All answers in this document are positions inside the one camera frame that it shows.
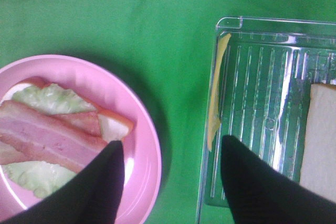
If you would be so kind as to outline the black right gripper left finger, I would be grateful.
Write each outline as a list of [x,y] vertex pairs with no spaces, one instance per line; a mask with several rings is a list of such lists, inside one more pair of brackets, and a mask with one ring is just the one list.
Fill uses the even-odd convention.
[[123,187],[123,146],[113,141],[71,181],[4,223],[114,223]]

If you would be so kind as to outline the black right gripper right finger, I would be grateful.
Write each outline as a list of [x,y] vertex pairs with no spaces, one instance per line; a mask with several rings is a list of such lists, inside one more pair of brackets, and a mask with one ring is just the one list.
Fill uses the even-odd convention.
[[235,223],[335,223],[335,203],[275,171],[235,136],[222,137],[220,171]]

